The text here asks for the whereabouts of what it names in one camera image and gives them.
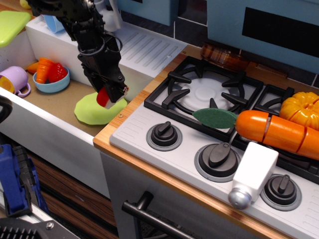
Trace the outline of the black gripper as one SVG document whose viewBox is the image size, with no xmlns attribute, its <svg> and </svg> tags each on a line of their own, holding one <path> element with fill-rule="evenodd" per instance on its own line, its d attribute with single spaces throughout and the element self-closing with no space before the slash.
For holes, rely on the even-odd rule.
<svg viewBox="0 0 319 239">
<path fill-rule="evenodd" d="M 98 37 L 95 46 L 78 43 L 78 51 L 84 75 L 98 95 L 104 95 L 106 89 L 112 103 L 127 95 L 129 87 L 119 68 L 121 55 L 115 36 Z"/>
</svg>

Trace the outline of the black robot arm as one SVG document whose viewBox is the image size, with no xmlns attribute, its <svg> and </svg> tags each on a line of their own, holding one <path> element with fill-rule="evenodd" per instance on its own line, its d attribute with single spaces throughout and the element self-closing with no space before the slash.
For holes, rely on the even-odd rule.
<svg viewBox="0 0 319 239">
<path fill-rule="evenodd" d="M 92 0 L 30 0 L 34 13 L 52 15 L 78 43 L 84 75 L 98 93 L 97 103 L 107 109 L 125 97 L 129 88 L 119 68 L 122 42 L 104 29 L 102 15 Z"/>
</svg>

